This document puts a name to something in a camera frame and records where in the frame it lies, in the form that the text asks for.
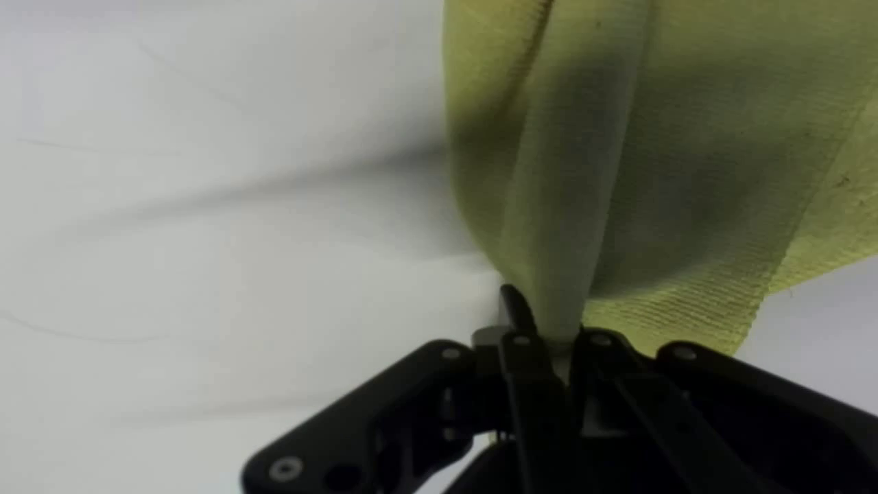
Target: white background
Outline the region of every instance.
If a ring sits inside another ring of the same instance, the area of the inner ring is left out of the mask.
[[[493,320],[441,128],[441,2],[0,0],[0,488],[234,494]],[[878,412],[876,293],[773,295],[743,357]]]

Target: hole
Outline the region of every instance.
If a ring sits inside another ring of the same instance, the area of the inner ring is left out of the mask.
[[[354,492],[361,482],[357,464],[335,464],[323,477],[328,492]]]

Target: yellow cloth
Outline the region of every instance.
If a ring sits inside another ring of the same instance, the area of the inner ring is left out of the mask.
[[[732,350],[878,246],[876,0],[446,0],[452,180],[542,331]]]

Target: white wall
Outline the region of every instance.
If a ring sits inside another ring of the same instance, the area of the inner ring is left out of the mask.
[[[229,494],[287,422],[493,317],[438,40],[441,2],[0,0],[3,492]],[[876,275],[775,295],[747,353],[869,394]]]

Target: yellow fabric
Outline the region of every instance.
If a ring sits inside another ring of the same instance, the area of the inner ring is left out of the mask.
[[[878,246],[876,0],[446,0],[452,180],[542,331],[732,350]]]

